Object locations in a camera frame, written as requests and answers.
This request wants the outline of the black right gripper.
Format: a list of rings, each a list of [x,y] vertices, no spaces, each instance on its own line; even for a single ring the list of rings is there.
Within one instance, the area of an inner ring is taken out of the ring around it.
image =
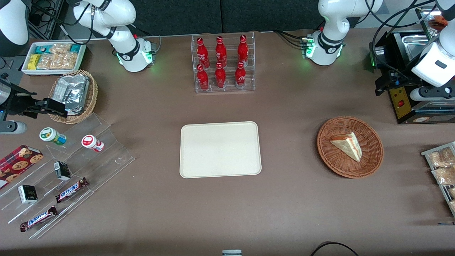
[[[16,84],[1,83],[1,117],[20,115],[36,119],[39,114],[52,114],[63,118],[67,117],[65,104],[51,98],[44,98],[40,105],[32,96],[36,92],[29,92]]]

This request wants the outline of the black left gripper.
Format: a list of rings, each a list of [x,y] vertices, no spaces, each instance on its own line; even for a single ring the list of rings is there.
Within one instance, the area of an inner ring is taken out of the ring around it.
[[[378,97],[384,92],[396,89],[399,85],[406,91],[412,91],[422,86],[422,79],[412,72],[420,59],[407,60],[400,62],[400,72],[388,70],[388,77],[380,77],[375,80],[375,95]]]

